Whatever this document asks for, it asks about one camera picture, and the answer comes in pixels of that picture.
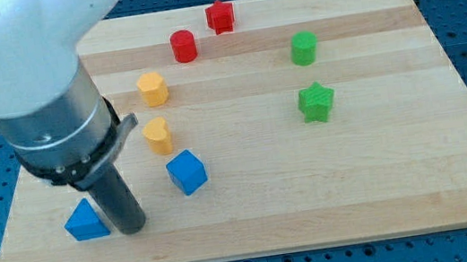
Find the black wrist mounting flange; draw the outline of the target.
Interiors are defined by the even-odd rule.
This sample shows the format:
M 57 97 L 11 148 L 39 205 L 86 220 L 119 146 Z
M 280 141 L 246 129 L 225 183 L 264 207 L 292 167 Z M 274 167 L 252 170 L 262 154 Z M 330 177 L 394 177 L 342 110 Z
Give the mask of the black wrist mounting flange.
M 52 186 L 70 185 L 80 191 L 88 190 L 112 168 L 127 137 L 138 125 L 134 113 L 119 120 L 107 99 L 98 106 L 106 108 L 110 118 L 107 132 L 99 141 L 76 135 L 66 145 L 49 146 L 45 151 L 16 151 L 16 158 L 27 172 Z

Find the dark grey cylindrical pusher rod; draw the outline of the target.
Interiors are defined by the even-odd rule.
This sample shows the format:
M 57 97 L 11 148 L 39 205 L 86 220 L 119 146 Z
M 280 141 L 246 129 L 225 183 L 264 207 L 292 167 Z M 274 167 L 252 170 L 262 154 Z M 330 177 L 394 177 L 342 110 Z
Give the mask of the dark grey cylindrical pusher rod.
M 110 165 L 90 185 L 88 193 L 121 233 L 134 234 L 144 227 L 145 212 L 115 166 Z

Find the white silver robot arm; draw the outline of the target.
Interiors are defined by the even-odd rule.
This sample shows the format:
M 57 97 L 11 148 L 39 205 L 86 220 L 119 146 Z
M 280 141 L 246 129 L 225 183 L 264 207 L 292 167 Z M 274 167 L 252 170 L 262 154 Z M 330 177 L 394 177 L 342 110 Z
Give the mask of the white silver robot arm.
M 0 0 L 0 135 L 27 172 L 90 193 L 123 234 L 145 212 L 115 160 L 137 125 L 102 97 L 77 43 L 119 0 Z

